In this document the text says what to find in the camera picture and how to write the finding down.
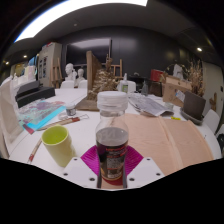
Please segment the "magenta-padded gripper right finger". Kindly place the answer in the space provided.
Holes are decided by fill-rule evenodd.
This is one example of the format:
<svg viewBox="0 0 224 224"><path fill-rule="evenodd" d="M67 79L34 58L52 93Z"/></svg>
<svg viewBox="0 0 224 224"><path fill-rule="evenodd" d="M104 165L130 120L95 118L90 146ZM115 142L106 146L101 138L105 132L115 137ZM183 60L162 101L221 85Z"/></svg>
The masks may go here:
<svg viewBox="0 0 224 224"><path fill-rule="evenodd" d="M151 157L143 157L133 147L127 147L123 166L124 189L140 188L163 177L163 172Z"/></svg>

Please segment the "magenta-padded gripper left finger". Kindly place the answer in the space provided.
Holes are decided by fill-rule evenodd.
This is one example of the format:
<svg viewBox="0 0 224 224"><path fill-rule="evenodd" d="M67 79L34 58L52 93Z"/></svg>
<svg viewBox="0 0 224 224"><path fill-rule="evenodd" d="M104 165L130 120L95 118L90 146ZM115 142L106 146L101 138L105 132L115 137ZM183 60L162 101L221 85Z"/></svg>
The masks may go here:
<svg viewBox="0 0 224 224"><path fill-rule="evenodd" d="M84 188L100 188L101 173L97 147L91 147L81 157L73 157L63 170L63 177Z"/></svg>

